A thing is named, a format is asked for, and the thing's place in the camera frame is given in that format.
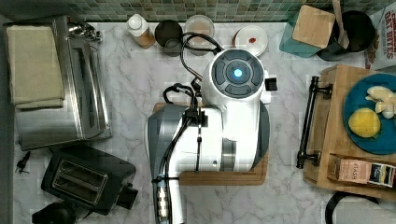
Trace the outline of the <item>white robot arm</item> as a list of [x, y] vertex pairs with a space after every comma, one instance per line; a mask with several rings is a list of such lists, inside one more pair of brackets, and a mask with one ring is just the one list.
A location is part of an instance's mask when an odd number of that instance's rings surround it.
[[226, 49], [209, 63], [201, 89], [176, 83], [190, 96], [148, 117], [146, 148], [156, 224], [184, 224], [179, 176], [184, 172], [248, 172], [269, 146], [271, 79], [262, 62], [243, 49]]

